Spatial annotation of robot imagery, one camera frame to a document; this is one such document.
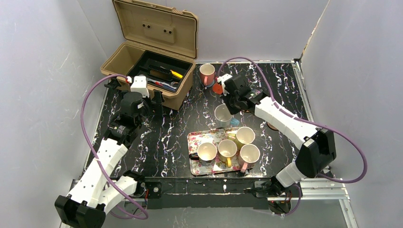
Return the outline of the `red coaster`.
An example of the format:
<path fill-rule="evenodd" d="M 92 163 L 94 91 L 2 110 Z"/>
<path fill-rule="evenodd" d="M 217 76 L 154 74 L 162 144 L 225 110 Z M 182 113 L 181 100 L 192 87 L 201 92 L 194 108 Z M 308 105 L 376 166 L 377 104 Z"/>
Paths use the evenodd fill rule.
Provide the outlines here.
<path fill-rule="evenodd" d="M 212 86 L 212 90 L 214 93 L 218 94 L 218 95 L 222 95 L 223 94 L 223 89 L 222 89 L 222 85 L 219 83 L 215 83 Z"/>

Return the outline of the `light blue mug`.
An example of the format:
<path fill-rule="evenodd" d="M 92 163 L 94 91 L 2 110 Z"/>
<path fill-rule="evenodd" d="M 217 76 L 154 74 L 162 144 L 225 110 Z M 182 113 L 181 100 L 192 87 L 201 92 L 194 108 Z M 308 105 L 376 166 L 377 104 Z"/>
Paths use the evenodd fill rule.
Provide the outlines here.
<path fill-rule="evenodd" d="M 234 118 L 225 104 L 221 104 L 215 108 L 214 116 L 217 121 L 217 126 L 220 128 L 235 127 L 240 124 L 240 121 Z"/>

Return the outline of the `green mug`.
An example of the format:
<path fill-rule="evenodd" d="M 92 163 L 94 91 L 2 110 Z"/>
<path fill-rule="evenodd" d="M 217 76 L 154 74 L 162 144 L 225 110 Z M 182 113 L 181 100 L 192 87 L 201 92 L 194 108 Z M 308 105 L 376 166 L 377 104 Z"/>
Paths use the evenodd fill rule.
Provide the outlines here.
<path fill-rule="evenodd" d="M 236 133 L 229 133 L 227 139 L 235 142 L 237 149 L 240 150 L 246 144 L 252 144 L 255 140 L 255 133 L 249 127 L 241 127 Z"/>

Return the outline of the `dark walnut wooden coaster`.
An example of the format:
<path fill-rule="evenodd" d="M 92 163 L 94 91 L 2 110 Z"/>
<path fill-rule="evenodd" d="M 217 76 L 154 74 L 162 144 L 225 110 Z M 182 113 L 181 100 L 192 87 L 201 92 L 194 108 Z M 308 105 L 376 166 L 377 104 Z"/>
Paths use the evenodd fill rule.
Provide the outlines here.
<path fill-rule="evenodd" d="M 267 123 L 267 126 L 272 129 L 273 131 L 277 131 L 278 129 L 276 127 L 274 127 L 273 125 Z"/>

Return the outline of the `floral rectangular tray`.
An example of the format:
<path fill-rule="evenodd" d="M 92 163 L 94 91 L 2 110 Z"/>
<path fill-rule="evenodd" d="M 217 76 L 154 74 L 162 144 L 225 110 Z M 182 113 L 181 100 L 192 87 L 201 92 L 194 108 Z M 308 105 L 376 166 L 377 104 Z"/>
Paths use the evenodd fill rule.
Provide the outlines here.
<path fill-rule="evenodd" d="M 201 143 L 213 143 L 217 148 L 222 140 L 227 139 L 229 133 L 236 133 L 240 127 L 221 128 L 209 131 L 192 132 L 188 134 L 188 149 L 189 154 L 196 152 Z M 199 161 L 190 160 L 190 170 L 195 176 L 220 174 L 229 171 L 240 171 L 239 156 L 240 150 L 237 150 L 236 155 L 231 159 L 232 167 L 228 168 L 225 163 L 221 162 L 218 153 L 215 160 L 208 166 L 202 166 Z"/>

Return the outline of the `tan plastic toolbox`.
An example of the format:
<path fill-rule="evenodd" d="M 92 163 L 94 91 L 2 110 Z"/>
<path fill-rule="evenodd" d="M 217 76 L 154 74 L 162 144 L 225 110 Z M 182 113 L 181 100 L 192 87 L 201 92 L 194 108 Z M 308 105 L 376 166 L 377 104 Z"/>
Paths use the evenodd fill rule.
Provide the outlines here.
<path fill-rule="evenodd" d="M 191 62 L 192 67 L 184 77 L 177 92 L 148 84 L 150 95 L 153 90 L 162 92 L 163 106 L 179 110 L 193 85 L 193 70 L 198 56 L 198 17 L 186 10 L 177 10 L 139 0 L 115 0 L 114 9 L 125 38 L 113 55 L 101 66 L 102 74 L 118 74 L 117 88 L 130 89 L 121 75 L 140 59 L 145 51 Z"/>

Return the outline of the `blue grey coaster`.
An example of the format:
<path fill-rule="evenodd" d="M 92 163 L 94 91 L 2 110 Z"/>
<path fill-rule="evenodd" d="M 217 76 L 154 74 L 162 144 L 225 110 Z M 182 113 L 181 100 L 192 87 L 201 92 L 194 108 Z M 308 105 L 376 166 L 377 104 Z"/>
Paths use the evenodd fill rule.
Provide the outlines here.
<path fill-rule="evenodd" d="M 204 89 L 207 89 L 207 88 L 212 87 L 214 84 L 215 84 L 215 82 L 212 82 L 212 83 L 209 84 L 209 85 L 202 85 L 202 86 L 203 86 Z"/>

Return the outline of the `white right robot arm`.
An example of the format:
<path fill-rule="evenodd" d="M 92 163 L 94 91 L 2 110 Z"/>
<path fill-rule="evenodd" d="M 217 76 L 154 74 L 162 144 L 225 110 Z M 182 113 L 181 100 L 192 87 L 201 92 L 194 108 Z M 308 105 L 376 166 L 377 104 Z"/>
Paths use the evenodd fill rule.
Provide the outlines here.
<path fill-rule="evenodd" d="M 245 77 L 225 74 L 218 77 L 217 82 L 223 90 L 221 98 L 231 114 L 250 112 L 279 130 L 299 150 L 295 161 L 256 192 L 265 190 L 270 195 L 279 195 L 294 183 L 316 177 L 335 160 L 336 146 L 331 130 L 298 121 L 297 116 L 274 101 L 268 91 L 247 85 Z"/>

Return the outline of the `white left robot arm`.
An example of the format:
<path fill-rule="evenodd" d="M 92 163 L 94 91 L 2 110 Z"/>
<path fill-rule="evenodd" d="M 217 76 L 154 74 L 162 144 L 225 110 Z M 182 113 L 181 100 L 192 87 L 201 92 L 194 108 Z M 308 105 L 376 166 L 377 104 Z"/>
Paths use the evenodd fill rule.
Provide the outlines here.
<path fill-rule="evenodd" d="M 149 115 L 161 115 L 162 93 L 153 98 L 139 92 L 127 92 L 121 108 L 108 124 L 100 147 L 77 184 L 66 196 L 58 196 L 55 208 L 61 222 L 73 228 L 100 228 L 106 215 L 125 197 L 136 192 L 144 176 L 126 171 L 117 182 L 110 175 L 138 136 L 143 120 Z"/>

